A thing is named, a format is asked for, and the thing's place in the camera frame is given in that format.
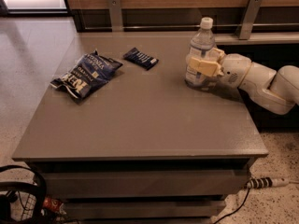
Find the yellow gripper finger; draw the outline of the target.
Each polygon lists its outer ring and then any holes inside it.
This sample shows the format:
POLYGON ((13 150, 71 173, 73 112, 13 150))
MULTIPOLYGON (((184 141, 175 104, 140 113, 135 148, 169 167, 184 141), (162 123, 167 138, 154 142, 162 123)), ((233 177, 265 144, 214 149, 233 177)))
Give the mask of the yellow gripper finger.
POLYGON ((222 49, 213 48, 212 49, 214 60, 219 63, 225 56, 225 52, 222 49))
POLYGON ((189 67, 207 77, 223 76, 222 67, 217 62, 200 60, 195 57, 191 57, 189 67))

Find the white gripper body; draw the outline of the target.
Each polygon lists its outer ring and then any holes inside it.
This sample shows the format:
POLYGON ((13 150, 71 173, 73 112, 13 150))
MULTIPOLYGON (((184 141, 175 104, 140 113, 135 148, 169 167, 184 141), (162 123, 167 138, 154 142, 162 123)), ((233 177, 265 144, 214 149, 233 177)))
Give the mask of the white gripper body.
POLYGON ((251 67, 251 59, 240 54, 228 54, 221 60, 223 76, 219 78, 221 84, 231 88, 238 88, 251 67))

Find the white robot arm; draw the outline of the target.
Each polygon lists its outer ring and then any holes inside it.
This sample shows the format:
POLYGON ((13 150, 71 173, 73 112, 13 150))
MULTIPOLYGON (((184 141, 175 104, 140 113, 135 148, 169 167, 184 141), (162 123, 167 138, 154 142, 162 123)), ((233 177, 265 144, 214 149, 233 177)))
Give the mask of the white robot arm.
POLYGON ((186 56, 186 81, 203 91, 216 87, 240 89, 257 105, 285 115, 299 105, 299 68, 282 66, 278 71, 237 53, 213 48, 191 48, 186 56))

